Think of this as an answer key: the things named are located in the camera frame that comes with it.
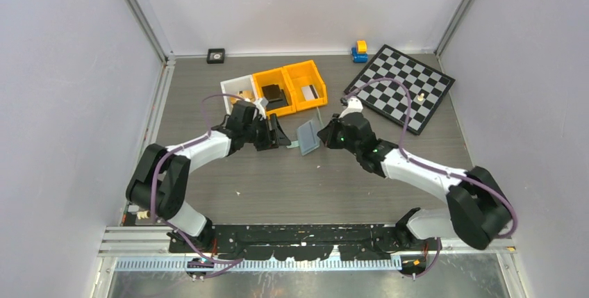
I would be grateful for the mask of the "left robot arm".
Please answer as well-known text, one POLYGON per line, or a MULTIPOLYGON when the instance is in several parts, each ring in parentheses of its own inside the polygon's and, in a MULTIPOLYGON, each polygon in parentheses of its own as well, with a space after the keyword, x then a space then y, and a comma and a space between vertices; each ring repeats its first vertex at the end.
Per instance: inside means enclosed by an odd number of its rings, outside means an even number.
POLYGON ((178 239, 204 252, 212 246, 215 233, 211 219, 185 200, 189 175, 234 154, 245 144, 265 151, 290 143, 275 114, 266 115, 262 104, 239 100, 221 124, 199 138, 170 147, 150 144, 139 159, 125 196, 171 224, 178 231, 178 239))

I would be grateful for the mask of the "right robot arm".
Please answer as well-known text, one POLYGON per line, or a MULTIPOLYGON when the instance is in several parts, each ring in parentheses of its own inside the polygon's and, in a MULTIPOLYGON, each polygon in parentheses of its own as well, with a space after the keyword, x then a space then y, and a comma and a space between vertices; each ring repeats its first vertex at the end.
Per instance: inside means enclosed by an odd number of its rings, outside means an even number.
POLYGON ((353 154, 366 172, 408 183, 447 204, 446 211, 410 215, 396 232, 404 249, 449 236, 484 250, 494 239, 506 237, 507 224, 516 224, 511 203, 487 169, 455 169, 414 156, 400 144, 378 138, 362 113, 335 114, 317 136, 327 148, 353 154))

